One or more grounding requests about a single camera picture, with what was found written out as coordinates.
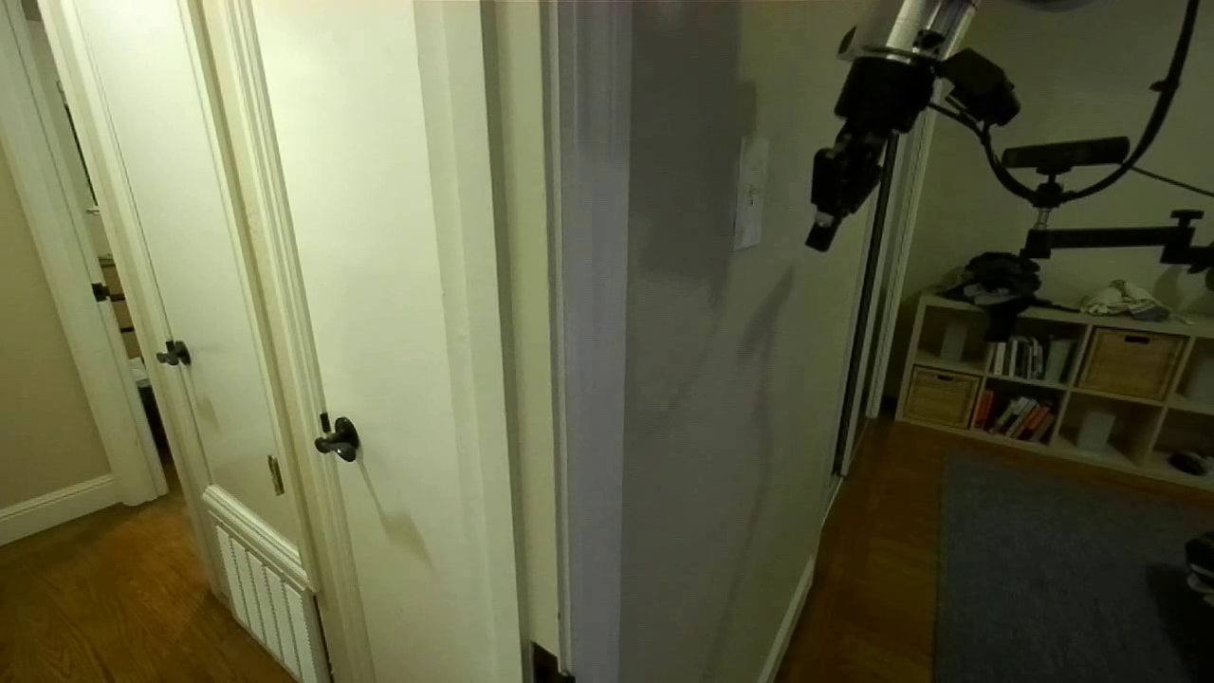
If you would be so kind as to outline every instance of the bookshelf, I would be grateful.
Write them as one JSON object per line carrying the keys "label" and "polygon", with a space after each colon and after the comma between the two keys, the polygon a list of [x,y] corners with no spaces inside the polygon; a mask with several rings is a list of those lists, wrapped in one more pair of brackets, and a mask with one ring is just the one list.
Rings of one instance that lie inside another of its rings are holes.
{"label": "bookshelf", "polygon": [[[1214,488],[1214,323],[1032,308],[1008,341],[985,312],[923,294],[899,421]],[[1199,452],[1206,475],[1176,469]]]}

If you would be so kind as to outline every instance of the door knob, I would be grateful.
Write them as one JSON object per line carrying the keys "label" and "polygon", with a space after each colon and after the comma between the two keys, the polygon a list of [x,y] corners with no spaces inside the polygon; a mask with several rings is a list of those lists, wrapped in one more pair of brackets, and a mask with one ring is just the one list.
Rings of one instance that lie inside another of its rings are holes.
{"label": "door knob", "polygon": [[171,341],[164,341],[164,354],[155,354],[155,359],[159,364],[190,364],[195,358],[190,358],[186,341],[171,339]]}
{"label": "door knob", "polygon": [[325,452],[325,455],[336,452],[336,459],[345,464],[351,464],[359,452],[359,440],[350,417],[336,417],[334,430],[325,437],[313,437],[310,442],[313,452]]}

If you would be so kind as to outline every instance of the black cable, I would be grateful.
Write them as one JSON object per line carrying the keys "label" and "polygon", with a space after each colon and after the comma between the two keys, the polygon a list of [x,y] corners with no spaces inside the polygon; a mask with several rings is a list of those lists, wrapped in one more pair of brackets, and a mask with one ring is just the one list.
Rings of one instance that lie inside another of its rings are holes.
{"label": "black cable", "polygon": [[[1048,210],[1060,210],[1060,204],[1067,204],[1067,199],[1091,198],[1091,193],[1106,191],[1106,184],[1119,183],[1128,170],[1135,170],[1135,164],[1148,150],[1148,143],[1153,143],[1153,135],[1165,129],[1168,111],[1172,111],[1172,97],[1176,97],[1176,91],[1178,91],[1178,75],[1185,75],[1185,63],[1187,63],[1187,48],[1190,48],[1190,32],[1194,32],[1194,21],[1199,21],[1199,6],[1204,6],[1204,0],[1187,0],[1187,2],[1185,2],[1185,21],[1178,21],[1176,48],[1172,48],[1172,63],[1168,63],[1168,75],[1153,82],[1157,102],[1153,102],[1153,111],[1148,111],[1148,121],[1144,121],[1135,150],[1129,150],[1111,173],[1104,173],[1099,183],[1091,183],[1091,184],[1084,184],[1084,191],[1067,191],[1067,193],[1060,193],[1060,198],[1048,198]],[[1042,204],[1042,198],[1041,198],[1032,184],[1025,184],[1014,170],[1003,168],[1003,160],[996,160],[996,150],[994,150],[989,124],[981,124],[981,129],[975,129],[975,131],[977,131],[977,140],[981,140],[981,146],[985,146],[985,168],[994,170],[994,178],[996,178],[1008,193],[1017,193],[1017,198],[1025,198],[1025,199],[1032,199],[1032,204]]]}
{"label": "black cable", "polygon": [[1199,193],[1199,198],[1214,198],[1214,191],[1206,191],[1206,184],[1194,184],[1194,183],[1185,183],[1185,178],[1172,178],[1172,173],[1157,173],[1157,170],[1148,170],[1148,168],[1129,168],[1129,170],[1143,173],[1143,178],[1153,178],[1153,183],[1165,183],[1165,184]]}

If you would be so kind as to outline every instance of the carpet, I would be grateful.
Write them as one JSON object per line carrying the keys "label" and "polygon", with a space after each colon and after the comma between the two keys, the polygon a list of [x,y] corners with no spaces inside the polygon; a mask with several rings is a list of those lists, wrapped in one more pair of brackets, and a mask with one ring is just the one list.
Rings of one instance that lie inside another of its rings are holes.
{"label": "carpet", "polygon": [[941,479],[937,683],[1214,683],[1185,542],[1214,513],[994,459]]}

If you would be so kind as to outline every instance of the wooden floor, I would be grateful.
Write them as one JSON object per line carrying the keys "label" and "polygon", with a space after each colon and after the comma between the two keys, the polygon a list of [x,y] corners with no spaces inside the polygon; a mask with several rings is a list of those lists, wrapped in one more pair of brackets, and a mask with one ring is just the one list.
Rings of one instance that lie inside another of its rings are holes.
{"label": "wooden floor", "polygon": [[210,595],[179,495],[0,547],[0,680],[287,680]]}
{"label": "wooden floor", "polygon": [[1214,507],[1210,494],[1185,487],[877,425],[824,532],[814,589],[790,641],[781,683],[934,680],[941,464],[960,452]]}

